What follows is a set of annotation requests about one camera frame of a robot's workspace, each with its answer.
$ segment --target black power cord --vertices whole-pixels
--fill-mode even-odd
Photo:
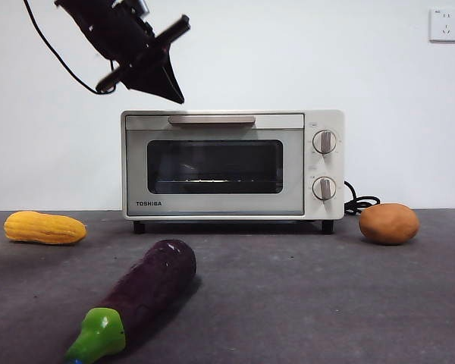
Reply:
[[[40,38],[44,41],[47,48],[50,49],[50,51],[55,55],[55,57],[59,60],[59,62],[61,62],[62,67],[64,67],[66,69],[66,71],[69,72],[69,74],[78,83],[80,83],[82,86],[84,86],[84,88],[86,88],[88,91],[94,93],[95,95],[109,95],[110,93],[113,93],[116,90],[116,86],[113,86],[109,91],[106,91],[105,93],[99,93],[92,87],[89,87],[88,85],[86,85],[78,76],[76,76],[74,74],[74,72],[67,66],[66,62],[64,62],[64,60],[61,58],[61,56],[55,51],[55,49],[52,47],[52,45],[49,43],[49,41],[45,38],[44,34],[42,34],[39,26],[37,25],[36,19],[34,18],[33,14],[32,14],[32,10],[30,9],[29,2],[27,0],[24,0],[24,4],[25,4],[25,8],[27,9],[27,13],[29,14],[30,20],[32,21],[32,25],[34,28],[36,28],[36,31],[39,34]],[[110,60],[109,64],[110,64],[111,70],[113,71],[114,70],[113,61]]]
[[[378,205],[381,203],[381,200],[375,196],[357,197],[356,190],[354,190],[354,187],[352,187],[352,185],[346,180],[344,181],[344,184],[349,187],[349,190],[352,193],[352,200],[344,203],[344,211],[346,214],[348,215],[360,214],[362,212],[362,209],[365,209],[373,205]]]

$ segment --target oven knob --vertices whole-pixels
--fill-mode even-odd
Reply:
[[[320,177],[313,183],[312,191],[322,201],[331,199],[335,195],[335,182],[329,177]]]
[[[337,138],[329,130],[319,131],[312,140],[313,147],[321,154],[328,154],[335,148]]]

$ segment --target yellow corn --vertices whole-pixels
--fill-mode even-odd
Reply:
[[[71,244],[86,236],[86,227],[78,220],[34,211],[13,213],[3,228],[10,240],[44,244]]]

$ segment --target oven window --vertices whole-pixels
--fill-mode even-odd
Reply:
[[[279,193],[280,140],[154,140],[147,146],[148,189],[159,194]]]

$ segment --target toshiba logo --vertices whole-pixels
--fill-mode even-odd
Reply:
[[[160,201],[136,201],[137,206],[162,206]]]

